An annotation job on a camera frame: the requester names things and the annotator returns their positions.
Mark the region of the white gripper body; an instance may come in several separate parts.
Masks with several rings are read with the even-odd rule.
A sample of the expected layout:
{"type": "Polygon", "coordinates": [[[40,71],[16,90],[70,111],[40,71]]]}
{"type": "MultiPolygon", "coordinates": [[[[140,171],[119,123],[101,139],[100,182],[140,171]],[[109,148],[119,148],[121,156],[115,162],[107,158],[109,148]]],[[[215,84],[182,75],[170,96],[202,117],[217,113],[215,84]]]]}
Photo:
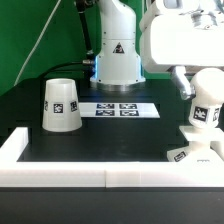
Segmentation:
{"type": "Polygon", "coordinates": [[[146,0],[139,27],[148,72],[224,68],[224,0],[146,0]]]}

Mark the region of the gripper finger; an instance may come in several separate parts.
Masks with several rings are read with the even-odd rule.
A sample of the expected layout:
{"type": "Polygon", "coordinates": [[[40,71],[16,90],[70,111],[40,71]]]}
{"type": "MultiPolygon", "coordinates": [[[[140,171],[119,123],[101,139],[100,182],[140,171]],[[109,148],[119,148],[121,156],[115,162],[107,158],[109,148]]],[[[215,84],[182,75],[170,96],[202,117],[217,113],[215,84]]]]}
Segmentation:
{"type": "Polygon", "coordinates": [[[185,74],[186,68],[184,66],[174,66],[171,71],[171,80],[178,88],[181,98],[188,100],[195,97],[195,88],[190,84],[185,74]]]}

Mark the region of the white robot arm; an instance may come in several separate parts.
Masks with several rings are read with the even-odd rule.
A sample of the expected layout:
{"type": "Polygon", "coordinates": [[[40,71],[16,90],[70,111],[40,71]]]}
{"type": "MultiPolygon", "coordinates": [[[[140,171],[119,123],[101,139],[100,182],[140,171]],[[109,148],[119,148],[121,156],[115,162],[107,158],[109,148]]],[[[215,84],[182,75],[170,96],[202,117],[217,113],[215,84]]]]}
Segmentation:
{"type": "Polygon", "coordinates": [[[146,0],[140,21],[119,0],[97,0],[101,50],[91,83],[125,91],[141,72],[170,72],[182,97],[195,94],[186,74],[224,68],[224,0],[146,0]]]}

